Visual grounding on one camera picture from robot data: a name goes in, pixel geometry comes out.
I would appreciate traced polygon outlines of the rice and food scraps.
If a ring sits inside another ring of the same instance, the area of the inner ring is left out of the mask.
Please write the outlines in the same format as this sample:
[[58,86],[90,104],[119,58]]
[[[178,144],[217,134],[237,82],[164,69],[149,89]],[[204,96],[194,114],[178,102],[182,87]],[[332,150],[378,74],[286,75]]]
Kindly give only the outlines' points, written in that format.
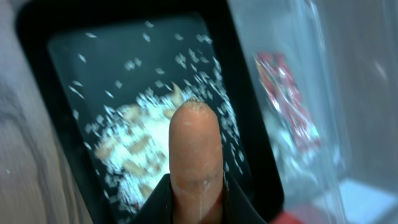
[[205,24],[178,18],[67,36],[66,91],[105,182],[135,213],[169,172],[169,124],[190,98],[216,113],[224,168],[247,173],[240,134]]

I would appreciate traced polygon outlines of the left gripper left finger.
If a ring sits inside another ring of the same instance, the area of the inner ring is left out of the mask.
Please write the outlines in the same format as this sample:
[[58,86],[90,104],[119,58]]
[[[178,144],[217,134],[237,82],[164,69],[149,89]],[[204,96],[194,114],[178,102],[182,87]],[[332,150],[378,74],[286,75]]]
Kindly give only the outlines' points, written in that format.
[[170,175],[165,174],[131,224],[172,224],[173,194]]

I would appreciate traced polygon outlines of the orange carrot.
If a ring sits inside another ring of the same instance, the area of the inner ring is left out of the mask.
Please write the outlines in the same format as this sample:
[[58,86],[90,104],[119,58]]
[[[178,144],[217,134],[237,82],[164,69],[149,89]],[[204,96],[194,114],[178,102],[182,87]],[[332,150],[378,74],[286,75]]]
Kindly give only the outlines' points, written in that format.
[[221,223],[223,151],[217,115],[191,98],[174,113],[169,128],[169,169],[174,223]]

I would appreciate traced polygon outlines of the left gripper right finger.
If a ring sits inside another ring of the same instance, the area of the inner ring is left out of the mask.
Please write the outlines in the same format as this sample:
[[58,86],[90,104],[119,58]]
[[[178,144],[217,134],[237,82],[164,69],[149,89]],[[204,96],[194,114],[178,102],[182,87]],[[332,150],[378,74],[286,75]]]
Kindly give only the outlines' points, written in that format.
[[267,224],[229,172],[223,174],[222,224]]

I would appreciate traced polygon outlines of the red snack wrapper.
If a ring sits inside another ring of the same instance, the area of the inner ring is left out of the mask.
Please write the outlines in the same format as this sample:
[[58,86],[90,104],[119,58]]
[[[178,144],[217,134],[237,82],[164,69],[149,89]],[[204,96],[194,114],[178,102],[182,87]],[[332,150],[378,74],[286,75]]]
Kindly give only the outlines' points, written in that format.
[[303,103],[294,76],[282,53],[258,53],[256,67],[268,99],[300,151],[320,145],[319,133]]

